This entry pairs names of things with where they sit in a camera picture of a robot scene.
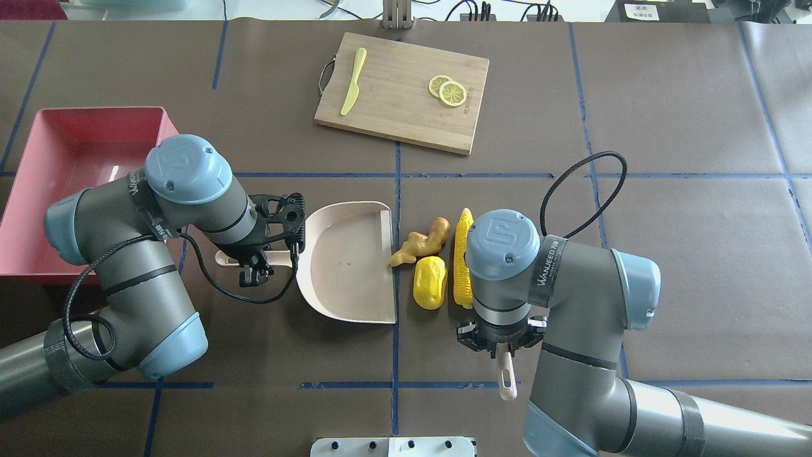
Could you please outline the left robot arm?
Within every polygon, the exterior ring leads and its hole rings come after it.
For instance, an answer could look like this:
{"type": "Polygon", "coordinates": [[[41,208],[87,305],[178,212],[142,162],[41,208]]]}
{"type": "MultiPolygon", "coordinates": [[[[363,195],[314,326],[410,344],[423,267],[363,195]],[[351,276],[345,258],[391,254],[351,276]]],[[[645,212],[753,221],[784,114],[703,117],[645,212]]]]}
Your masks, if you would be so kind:
{"type": "Polygon", "coordinates": [[[214,145],[177,134],[125,177],[79,191],[44,215],[50,246],[82,267],[63,315],[37,336],[2,349],[2,420],[84,392],[137,369],[148,380],[203,356],[199,312],[166,243],[192,225],[241,268],[240,285],[273,273],[266,249],[305,248],[305,198],[249,195],[214,145]]]}

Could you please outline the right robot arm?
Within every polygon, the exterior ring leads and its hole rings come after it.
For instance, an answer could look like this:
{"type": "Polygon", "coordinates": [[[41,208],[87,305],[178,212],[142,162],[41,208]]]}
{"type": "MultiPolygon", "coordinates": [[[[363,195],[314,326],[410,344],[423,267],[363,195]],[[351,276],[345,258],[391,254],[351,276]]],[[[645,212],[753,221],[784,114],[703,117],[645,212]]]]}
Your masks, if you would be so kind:
{"type": "Polygon", "coordinates": [[[540,237],[514,210],[467,234],[475,321],[457,340],[492,357],[540,345],[523,439],[537,456],[809,456],[810,426],[617,374],[627,330],[652,323],[649,258],[540,237]]]}

